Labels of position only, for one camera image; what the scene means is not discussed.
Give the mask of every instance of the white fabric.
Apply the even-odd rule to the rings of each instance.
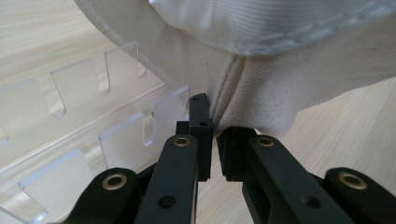
[[[219,132],[237,125],[280,136],[299,110],[396,76],[394,15],[349,26],[303,48],[243,56],[209,47],[166,24],[146,1],[76,2],[116,44],[138,41],[156,64],[149,69],[165,82],[188,84],[192,93],[206,91]]]
[[[149,0],[170,25],[239,55],[276,54],[389,14],[394,0]]]

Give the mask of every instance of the wooden table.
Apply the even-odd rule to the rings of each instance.
[[[0,3],[0,88],[113,49],[73,1]],[[361,171],[396,194],[396,78],[346,92],[301,111],[281,141],[311,173],[333,167]],[[199,186],[198,223],[252,222],[240,183],[220,174],[215,150],[212,178]]]

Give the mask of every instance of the white towel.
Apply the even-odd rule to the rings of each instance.
[[[76,2],[116,44],[138,41],[162,80],[207,92],[218,133],[279,137],[299,110],[396,75],[395,1]]]

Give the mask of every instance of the clear acrylic box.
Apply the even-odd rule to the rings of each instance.
[[[51,72],[52,90],[35,80],[0,90],[1,223],[61,221],[105,169],[139,172],[158,160],[187,119],[189,88],[171,89],[138,58],[131,43],[106,52],[106,64]]]

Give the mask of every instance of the wood grain surface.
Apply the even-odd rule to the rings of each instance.
[[[115,48],[71,0],[0,2],[0,88]],[[361,171],[396,194],[396,78],[301,111],[283,144],[309,171]],[[199,186],[198,223],[251,223],[240,183],[227,183],[214,150],[212,178]]]

